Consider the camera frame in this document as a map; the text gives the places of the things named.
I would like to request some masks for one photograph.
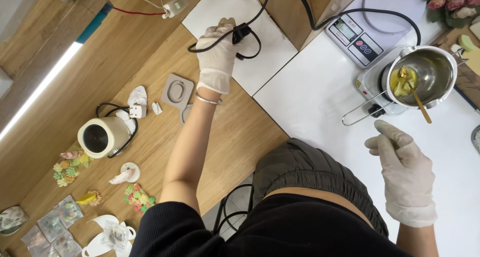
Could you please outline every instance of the green sponge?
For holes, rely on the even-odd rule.
[[[458,43],[460,44],[460,46],[462,46],[465,49],[465,51],[468,51],[468,52],[475,51],[476,49],[478,49],[477,46],[473,44],[470,37],[467,35],[460,35],[458,37]]]

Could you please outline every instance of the gloved hand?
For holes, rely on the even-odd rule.
[[[432,225],[438,218],[432,197],[432,161],[410,135],[383,120],[374,125],[381,134],[369,138],[365,146],[371,155],[380,156],[388,214],[407,226]]]
[[[204,49],[211,46],[235,26],[235,19],[230,18],[227,20],[222,18],[218,26],[207,28],[205,35],[198,40],[196,49]],[[198,81],[197,89],[203,87],[223,95],[228,94],[235,54],[238,48],[238,46],[232,44],[232,34],[229,34],[210,50],[197,53],[200,64],[200,80]]]

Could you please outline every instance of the wooden table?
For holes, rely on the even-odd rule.
[[[86,247],[102,231],[98,224],[88,223],[101,215],[112,214],[121,222],[125,221],[127,225],[138,229],[141,216],[124,201],[124,190],[128,184],[112,185],[108,180],[120,173],[123,163],[136,162],[141,168],[141,177],[137,182],[148,195],[160,196],[165,166],[181,129],[179,110],[161,102],[161,92],[170,73],[198,81],[200,70],[197,57],[186,50],[195,41],[180,24],[112,101],[126,105],[130,92],[143,85],[149,104],[159,102],[163,113],[157,116],[149,106],[147,117],[139,119],[137,135],[120,156],[95,160],[90,168],[81,168],[81,174],[67,187],[57,187],[53,179],[54,171],[50,170],[20,203],[30,219],[15,234],[0,238],[1,249],[7,248],[12,257],[30,256],[20,238],[36,221],[67,195],[78,199],[94,189],[103,195],[102,203],[95,207],[82,205],[84,217],[69,228],[80,246]],[[213,118],[205,167],[198,187],[197,198],[202,214],[251,174],[262,156],[288,139],[233,79],[230,93],[222,98],[224,104],[216,109]],[[115,253],[110,251],[104,256],[115,256]]]

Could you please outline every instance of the stainless steel pot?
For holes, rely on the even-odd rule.
[[[400,55],[393,62],[387,65],[386,69],[383,71],[381,76],[383,92],[345,114],[342,118],[343,125],[354,125],[363,119],[380,112],[391,104],[399,104],[410,109],[419,109],[420,107],[418,106],[412,94],[405,97],[397,97],[393,94],[393,91],[390,87],[390,76],[392,76],[393,72],[397,72],[403,66],[410,67],[417,73],[418,85],[415,89],[415,92],[417,92],[417,95],[425,108],[430,109],[437,106],[448,97],[450,92],[452,92],[452,89],[455,85],[455,80],[457,79],[458,65],[468,61],[468,59],[464,59],[462,57],[463,51],[464,49],[460,49],[454,53],[454,55],[458,54],[462,60],[461,63],[457,64],[457,61],[450,53],[438,47],[406,47],[400,52]],[[344,120],[346,116],[385,93],[387,93],[387,96],[392,100],[392,102],[351,124],[345,123]]]

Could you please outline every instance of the gray pants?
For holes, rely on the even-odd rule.
[[[387,225],[374,206],[367,187],[352,171],[323,150],[291,138],[261,158],[253,176],[253,205],[267,194],[285,187],[332,192],[350,201],[373,228],[388,237]]]

